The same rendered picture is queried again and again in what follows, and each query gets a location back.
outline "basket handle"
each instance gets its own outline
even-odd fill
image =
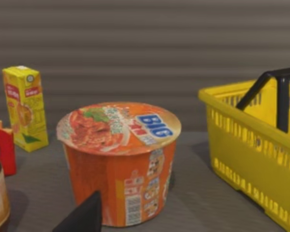
[[[272,77],[277,80],[276,127],[288,133],[290,68],[264,72],[238,102],[236,108],[244,110]]]

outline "instant noodle cup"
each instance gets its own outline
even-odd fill
[[[126,227],[155,217],[166,203],[178,118],[144,103],[109,102],[66,115],[57,126],[74,198],[102,197],[103,225]]]

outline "noodle cup lid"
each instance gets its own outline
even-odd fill
[[[67,114],[57,138],[76,150],[96,155],[136,155],[173,142],[181,123],[171,112],[135,102],[108,102]]]

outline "gray corrugated metal shutter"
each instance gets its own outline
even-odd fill
[[[198,89],[290,66],[290,0],[0,0],[0,71],[19,64],[42,72],[49,128],[130,100],[205,130]]]

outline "juice box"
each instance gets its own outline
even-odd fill
[[[40,73],[24,66],[2,72],[14,143],[27,152],[47,146]]]

